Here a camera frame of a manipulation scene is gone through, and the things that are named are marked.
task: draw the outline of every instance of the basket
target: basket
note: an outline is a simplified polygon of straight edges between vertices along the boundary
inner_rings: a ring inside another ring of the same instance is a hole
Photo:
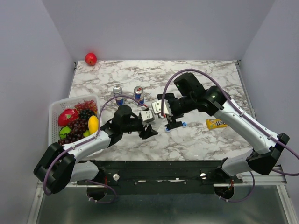
[[[79,97],[72,97],[67,99],[62,99],[59,101],[54,102],[50,106],[49,111],[49,134],[48,134],[48,145],[51,145],[54,142],[58,142],[60,139],[59,137],[59,131],[61,129],[60,126],[58,126],[58,117],[59,115],[68,108],[75,108],[75,105],[78,103],[83,103],[87,100],[94,100],[94,102],[97,104],[98,108],[98,117],[100,112],[100,103],[99,98],[95,94],[90,95],[83,95]]]

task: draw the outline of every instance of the marble surface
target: marble surface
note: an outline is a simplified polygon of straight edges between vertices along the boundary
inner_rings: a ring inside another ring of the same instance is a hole
[[[79,61],[71,86],[70,97],[96,93],[100,105],[110,99],[113,87],[119,85],[126,95],[133,96],[134,87],[140,85],[145,91],[145,103],[151,105],[156,95],[163,92],[168,79],[177,71],[194,68],[211,75],[232,98],[248,113],[249,107],[239,79],[235,63],[232,61],[99,61],[94,67]],[[207,78],[195,74],[205,88],[213,85]],[[176,97],[180,93],[174,84],[167,92]],[[138,113],[139,108],[131,101],[126,104]],[[111,119],[117,109],[115,101],[105,107],[102,121]],[[181,121],[185,128],[165,131],[165,120],[160,125],[159,135],[142,140],[138,133],[124,134],[115,145],[91,155],[98,160],[221,160],[251,149],[247,141],[230,127],[208,130],[205,113],[192,111]]]

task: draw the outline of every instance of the screw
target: screw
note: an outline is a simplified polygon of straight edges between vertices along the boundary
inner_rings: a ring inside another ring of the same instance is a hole
[[[238,178],[239,180],[243,178],[243,175],[242,175],[242,174],[237,174],[236,176],[237,176],[237,178]]]
[[[205,173],[201,173],[201,174],[200,174],[200,177],[201,177],[203,180],[205,180],[205,179],[206,179],[206,174],[205,174]]]
[[[114,175],[113,175],[113,179],[114,179],[115,181],[118,181],[119,178],[120,178],[120,176],[119,176],[118,174],[114,174]]]

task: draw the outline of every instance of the apple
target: apple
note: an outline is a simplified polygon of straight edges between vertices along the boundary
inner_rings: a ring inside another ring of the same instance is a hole
[[[90,65],[90,66],[94,66],[97,62],[97,57],[95,54],[93,53],[88,53],[86,56],[85,56],[85,62]]]

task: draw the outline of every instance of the energy drink can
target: energy drink can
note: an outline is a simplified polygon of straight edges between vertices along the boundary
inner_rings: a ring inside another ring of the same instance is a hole
[[[112,92],[113,92],[114,96],[117,97],[119,95],[122,95],[122,88],[120,86],[116,86],[113,88]],[[118,106],[125,104],[124,97],[118,97],[115,99],[115,101]]]
[[[138,100],[141,104],[144,104],[144,91],[141,86],[136,86],[134,88],[134,95],[136,100]]]

